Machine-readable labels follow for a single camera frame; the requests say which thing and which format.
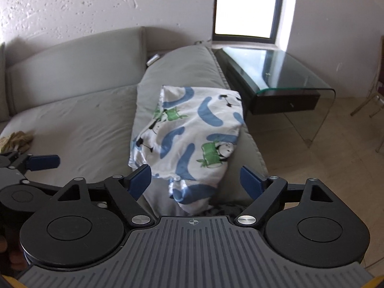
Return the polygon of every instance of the window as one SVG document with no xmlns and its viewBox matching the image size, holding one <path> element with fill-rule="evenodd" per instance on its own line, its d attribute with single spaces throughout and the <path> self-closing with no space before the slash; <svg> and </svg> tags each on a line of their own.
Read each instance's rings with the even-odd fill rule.
<svg viewBox="0 0 384 288">
<path fill-rule="evenodd" d="M 214 41 L 275 43 L 283 0 L 216 0 Z"/>
</svg>

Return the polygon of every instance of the yellow plastic part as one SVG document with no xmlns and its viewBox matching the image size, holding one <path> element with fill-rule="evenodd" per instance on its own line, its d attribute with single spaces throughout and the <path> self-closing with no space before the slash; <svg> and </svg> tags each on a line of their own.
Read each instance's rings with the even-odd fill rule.
<svg viewBox="0 0 384 288">
<path fill-rule="evenodd" d="M 10 283 L 10 285 L 13 288 L 27 288 L 22 283 L 20 283 L 18 280 L 14 279 L 13 277 L 5 276 L 3 275 L 4 279 Z"/>
<path fill-rule="evenodd" d="M 376 288 L 384 281 L 384 276 L 375 277 L 370 282 L 366 283 L 362 288 Z"/>
</svg>

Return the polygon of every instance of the gray ribbed plate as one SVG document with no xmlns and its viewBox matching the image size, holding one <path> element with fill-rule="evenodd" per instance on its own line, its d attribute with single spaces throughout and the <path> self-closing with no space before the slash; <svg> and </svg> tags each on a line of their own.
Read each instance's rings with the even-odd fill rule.
<svg viewBox="0 0 384 288">
<path fill-rule="evenodd" d="M 135 230 L 109 260 L 80 271 L 32 266 L 28 288 L 360 288 L 372 276 L 358 263 L 334 269 L 300 266 L 277 255 L 252 228 L 225 216 L 161 218 Z"/>
</svg>

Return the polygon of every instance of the triangular cutout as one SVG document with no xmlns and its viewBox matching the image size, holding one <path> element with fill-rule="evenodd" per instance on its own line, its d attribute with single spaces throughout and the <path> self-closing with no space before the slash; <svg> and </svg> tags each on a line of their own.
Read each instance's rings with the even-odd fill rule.
<svg viewBox="0 0 384 288">
<path fill-rule="evenodd" d="M 58 201 L 80 200 L 80 189 L 78 185 L 72 185 Z"/>
<path fill-rule="evenodd" d="M 317 185 L 312 186 L 311 200 L 321 202 L 333 202 L 333 200 L 330 199 L 330 197 Z"/>
</svg>

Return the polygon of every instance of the crumpled beige cloth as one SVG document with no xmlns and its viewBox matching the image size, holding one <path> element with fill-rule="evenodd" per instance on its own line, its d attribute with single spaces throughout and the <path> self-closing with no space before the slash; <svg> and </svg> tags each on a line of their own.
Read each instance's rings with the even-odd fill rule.
<svg viewBox="0 0 384 288">
<path fill-rule="evenodd" d="M 11 135 L 0 138 L 0 153 L 17 150 L 21 153 L 26 152 L 30 148 L 33 140 L 32 134 L 26 134 L 23 131 L 13 132 Z"/>
</svg>

